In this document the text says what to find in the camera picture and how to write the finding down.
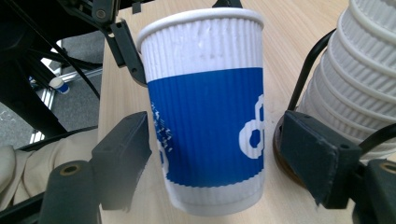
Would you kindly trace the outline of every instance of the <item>black metal bracket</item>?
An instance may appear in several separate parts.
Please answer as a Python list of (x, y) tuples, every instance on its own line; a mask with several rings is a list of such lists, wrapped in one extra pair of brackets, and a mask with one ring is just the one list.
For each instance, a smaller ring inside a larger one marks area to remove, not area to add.
[(358, 223), (396, 223), (396, 163), (359, 162), (361, 148), (313, 117), (286, 111), (280, 154), (316, 203), (345, 209), (351, 198)]
[(67, 13), (82, 19), (101, 31), (117, 66), (127, 66), (134, 80), (142, 86), (147, 85), (144, 67), (128, 25), (126, 21), (116, 22), (120, 0), (94, 0), (93, 2), (88, 0), (58, 0), (58, 2)]
[(140, 2), (132, 3), (132, 14), (136, 14), (142, 11), (142, 5)]
[(114, 130), (93, 149), (90, 164), (102, 208), (129, 210), (151, 155), (147, 112), (126, 117)]

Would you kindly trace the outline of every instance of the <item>light wood surface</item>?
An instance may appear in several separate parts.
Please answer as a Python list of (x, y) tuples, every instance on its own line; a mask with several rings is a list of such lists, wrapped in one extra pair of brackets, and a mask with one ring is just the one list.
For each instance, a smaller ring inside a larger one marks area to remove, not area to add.
[[(156, 0), (142, 5), (132, 15), (125, 9), (119, 17), (128, 22), (134, 41), (149, 23), (181, 11), (208, 8), (215, 0)], [(306, 189), (294, 184), (277, 168), (272, 138), (276, 123), (285, 112), (304, 58), (314, 44), (335, 28), (347, 0), (249, 0), (244, 8), (264, 17), (264, 107), (265, 107), (265, 183), (261, 200), (249, 209), (224, 217), (195, 217), (170, 204), (163, 183), (152, 120), (149, 121), (153, 154), (132, 202), (131, 211), (103, 211), (104, 223), (352, 223), (354, 206), (346, 210), (327, 210), (316, 206)], [(126, 67), (119, 69), (105, 46), (101, 89), (99, 140), (125, 116), (148, 111), (148, 90), (136, 84)]]

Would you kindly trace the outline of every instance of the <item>stack of paper cups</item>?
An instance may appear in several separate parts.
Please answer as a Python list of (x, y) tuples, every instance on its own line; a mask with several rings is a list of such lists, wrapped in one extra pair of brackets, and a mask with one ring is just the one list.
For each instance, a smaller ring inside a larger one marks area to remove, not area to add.
[(262, 28), (256, 12), (210, 8), (138, 37), (165, 186), (190, 214), (231, 214), (262, 196)]
[[(311, 82), (298, 111), (356, 144), (396, 123), (396, 1), (350, 0)], [(363, 159), (395, 151), (391, 139)]]

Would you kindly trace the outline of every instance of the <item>black clamp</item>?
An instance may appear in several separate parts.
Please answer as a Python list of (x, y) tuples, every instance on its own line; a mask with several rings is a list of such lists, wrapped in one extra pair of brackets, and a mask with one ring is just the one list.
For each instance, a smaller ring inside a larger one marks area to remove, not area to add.
[(396, 223), (396, 163), (359, 162), (362, 148), (313, 117), (286, 111), (276, 127), (276, 162), (309, 190), (317, 204), (345, 209), (355, 202), (355, 224)]
[[(134, 2), (140, 4), (150, 1)], [(147, 85), (143, 63), (126, 21), (115, 22), (119, 12), (120, 0), (95, 0), (93, 2), (58, 0), (58, 2), (67, 13), (79, 17), (101, 31), (110, 46), (117, 66), (123, 67), (126, 65), (134, 80), (143, 86)]]

